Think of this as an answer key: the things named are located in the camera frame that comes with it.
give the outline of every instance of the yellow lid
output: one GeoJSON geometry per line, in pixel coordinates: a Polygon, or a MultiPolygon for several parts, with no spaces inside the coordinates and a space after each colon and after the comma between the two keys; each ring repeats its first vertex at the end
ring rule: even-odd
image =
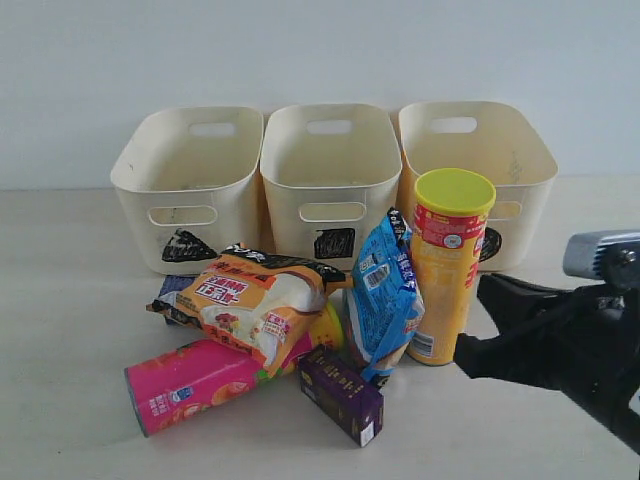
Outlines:
{"type": "Polygon", "coordinates": [[[327,306],[320,314],[320,317],[311,324],[309,335],[314,342],[314,346],[322,343],[335,350],[342,348],[344,343],[342,324],[331,302],[327,301],[327,306]]]}
{"type": "Polygon", "coordinates": [[[461,168],[440,168],[416,180],[418,203],[442,215],[472,217],[488,213],[496,188],[482,175],[461,168]]]}

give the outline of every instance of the white table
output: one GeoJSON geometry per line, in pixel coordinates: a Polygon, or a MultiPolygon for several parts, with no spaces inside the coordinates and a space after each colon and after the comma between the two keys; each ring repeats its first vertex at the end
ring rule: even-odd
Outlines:
{"type": "MultiPolygon", "coordinates": [[[[521,278],[561,271],[571,233],[640,227],[640,177],[560,178],[521,278]]],[[[200,338],[144,311],[162,278],[110,190],[0,193],[0,478],[632,479],[637,456],[562,394],[403,359],[359,449],[294,377],[146,439],[122,370],[200,338]]],[[[474,300],[468,331],[495,333],[474,300]]]]}

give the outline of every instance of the plastic storage basket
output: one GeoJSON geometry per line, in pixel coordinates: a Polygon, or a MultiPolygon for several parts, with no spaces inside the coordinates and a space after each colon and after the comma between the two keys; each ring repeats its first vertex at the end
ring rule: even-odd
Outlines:
{"type": "Polygon", "coordinates": [[[526,256],[558,166],[524,116],[493,102],[416,103],[399,115],[404,172],[398,200],[413,223],[419,175],[459,167],[496,186],[480,269],[502,270],[526,256]]]}
{"type": "Polygon", "coordinates": [[[149,268],[200,273],[220,249],[258,244],[262,135],[262,114],[245,107],[170,109],[140,124],[111,182],[149,268]]]}
{"type": "Polygon", "coordinates": [[[351,269],[364,239],[395,204],[401,170],[391,120],[379,108],[278,110],[260,163],[276,250],[351,269]]]}

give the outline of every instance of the orange snack bag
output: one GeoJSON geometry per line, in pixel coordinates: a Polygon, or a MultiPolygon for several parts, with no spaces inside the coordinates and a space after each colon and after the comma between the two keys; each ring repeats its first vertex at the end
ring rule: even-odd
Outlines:
{"type": "Polygon", "coordinates": [[[345,286],[350,286],[346,274],[329,265],[236,244],[173,301],[157,299],[148,309],[250,354],[271,377],[322,312],[328,295],[345,286]]]}

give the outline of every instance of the purple box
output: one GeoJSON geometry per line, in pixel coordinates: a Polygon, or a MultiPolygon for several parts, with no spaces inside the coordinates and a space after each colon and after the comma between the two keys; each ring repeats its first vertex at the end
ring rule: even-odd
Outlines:
{"type": "Polygon", "coordinates": [[[319,345],[298,365],[300,387],[334,422],[364,447],[382,430],[384,397],[319,345]]]}

